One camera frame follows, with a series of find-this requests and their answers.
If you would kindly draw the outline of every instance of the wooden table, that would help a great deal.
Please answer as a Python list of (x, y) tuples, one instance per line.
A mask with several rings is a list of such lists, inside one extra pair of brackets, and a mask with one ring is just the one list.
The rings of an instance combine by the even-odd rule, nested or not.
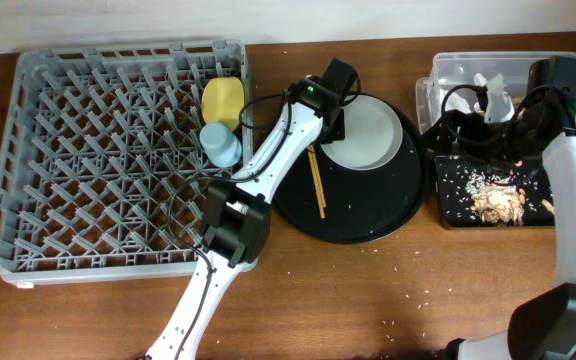
[[(247, 47), (255, 96), (321, 73), (336, 56), (355, 66), (366, 92), (413, 119), (415, 82), (428, 76), (436, 53), (494, 50), (576, 52), (576, 33)], [(0, 56), (0, 139), (16, 57)], [(432, 192), (407, 226), (366, 245), (317, 241), (274, 214), (259, 264), (226, 293), (199, 356), (439, 349), (506, 329), (519, 304), (550, 288), (554, 266), (553, 229), (448, 231)], [(169, 278), (19, 290), (0, 279), (0, 359), (134, 359), (163, 330), (187, 284)]]

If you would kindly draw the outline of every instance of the wooden chopstick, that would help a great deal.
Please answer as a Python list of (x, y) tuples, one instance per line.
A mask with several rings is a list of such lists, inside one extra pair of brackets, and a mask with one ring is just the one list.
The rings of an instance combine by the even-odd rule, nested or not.
[(312, 161), (315, 163), (315, 171), (317, 172), (317, 182), (319, 183), (319, 194), (321, 195), (321, 202), (322, 205), (325, 208), (328, 207), (328, 205), (326, 204), (326, 197), (324, 196), (324, 186), (321, 183), (321, 175), (319, 174), (319, 163), (317, 162), (317, 156), (315, 156), (315, 149), (312, 145), (310, 145), (310, 147), (312, 148), (312, 152), (309, 154), (312, 155)]
[(319, 217), (325, 219), (326, 213), (324, 209), (326, 208), (326, 199), (324, 198), (323, 186), (321, 185), (321, 177), (319, 175), (319, 167), (317, 166), (315, 149), (312, 145), (308, 146), (308, 160), (310, 161), (312, 180), (315, 183), (315, 195), (317, 196), (317, 205), (319, 206)]

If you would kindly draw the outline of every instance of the plastic bin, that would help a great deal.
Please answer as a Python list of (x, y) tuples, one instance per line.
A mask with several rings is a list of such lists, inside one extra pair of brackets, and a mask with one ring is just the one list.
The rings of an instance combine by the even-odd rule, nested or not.
[[(439, 119), (441, 114), (440, 90), (448, 91), (456, 85), (474, 84), (475, 74), (491, 79), (501, 73), (507, 84), (505, 90), (511, 97), (526, 95), (528, 71), (538, 60), (551, 56), (576, 58), (572, 52), (456, 52), (439, 53), (432, 60), (430, 77), (419, 79), (416, 86), (417, 121), (423, 134)], [(474, 93), (467, 90), (459, 95), (472, 107)]]
[[(198, 140), (201, 92), (228, 76), (250, 99), (239, 41), (22, 54), (0, 152), (3, 280), (32, 287), (191, 274), (194, 253), (167, 231), (168, 202), (181, 179), (233, 171), (210, 164)], [(248, 129), (242, 143), (246, 161)], [(196, 243), (205, 189), (191, 187), (199, 195), (174, 211), (177, 230)]]

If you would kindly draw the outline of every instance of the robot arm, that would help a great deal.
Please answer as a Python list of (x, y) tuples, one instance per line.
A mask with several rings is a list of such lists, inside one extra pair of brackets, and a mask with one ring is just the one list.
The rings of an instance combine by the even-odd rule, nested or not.
[[(248, 194), (261, 195), (266, 200), (266, 203), (270, 203), (277, 186), (299, 154), (301, 154), (310, 143), (315, 141), (321, 133), (323, 120), (321, 117), (315, 116), (312, 109), (302, 104), (295, 104), (292, 112), (292, 124), (290, 127), (292, 135), (288, 135), (281, 149), (279, 149), (266, 170), (255, 180), (238, 183), (236, 185), (238, 189)], [(288, 120), (287, 108), (284, 108), (277, 125), (268, 135), (266, 141), (259, 150), (257, 150), (255, 156), (253, 156), (248, 164), (233, 175), (233, 179), (249, 178), (251, 174), (259, 171), (279, 145), (279, 139), (282, 137), (286, 128), (286, 121)], [(229, 211), (232, 212), (243, 213), (247, 211), (247, 207), (243, 205), (236, 206), (229, 204), (228, 206)], [(190, 284), (179, 301), (168, 325), (155, 344), (148, 350), (148, 356), (150, 356), (151, 359), (194, 359), (201, 336), (206, 330), (226, 289), (235, 277), (249, 266), (249, 264), (242, 262), (234, 267), (230, 267), (228, 266), (229, 259), (219, 255), (219, 253), (214, 250), (208, 251), (207, 257), (215, 269), (211, 281), (212, 284), (208, 287), (203, 307), (197, 319), (197, 324), (188, 336), (183, 350), (179, 348), (179, 344), (194, 319), (195, 311), (199, 307), (206, 285), (208, 268), (201, 260), (197, 264), (195, 274), (192, 276)]]
[(202, 219), (202, 245), (214, 269), (212, 281), (206, 287), (210, 267), (199, 261), (146, 359), (195, 358), (201, 336), (226, 289), (256, 261), (268, 238), (270, 203), (281, 180), (309, 144), (318, 139), (339, 139), (342, 101), (356, 79), (350, 65), (334, 59), (322, 78), (293, 84), (288, 104), (253, 158), (232, 180), (210, 186)]
[[(576, 343), (574, 335), (576, 329), (569, 329), (569, 324), (563, 323), (565, 320), (576, 322), (576, 285), (571, 285), (576, 284), (576, 136), (566, 136), (562, 133), (556, 137), (543, 152), (543, 164), (548, 173), (557, 209), (557, 267), (553, 285), (555, 290), (548, 293), (554, 295), (546, 295), (548, 297), (543, 297), (541, 301), (539, 298), (533, 301), (537, 301), (535, 305), (537, 307), (546, 307), (547, 316), (555, 325), (550, 328), (534, 326), (535, 323), (547, 321), (536, 321), (536, 318), (532, 317), (535, 321), (529, 326), (524, 320), (527, 319), (525, 314), (538, 314), (538, 312), (529, 304), (523, 310), (522, 307), (526, 305), (522, 305), (513, 314), (510, 337), (509, 332), (504, 331), (487, 338), (464, 341), (459, 344), (459, 360), (528, 359), (531, 358), (530, 355), (552, 351), (553, 343), (562, 348), (566, 348), (571, 342), (573, 345)], [(562, 296), (563, 291), (557, 289), (565, 289), (566, 292), (574, 294), (571, 295), (571, 299), (566, 299)], [(566, 304), (566, 307), (559, 307), (558, 301), (551, 299), (566, 299), (569, 304)], [(534, 333), (531, 334), (531, 330), (535, 329), (541, 338), (534, 336), (536, 335)]]

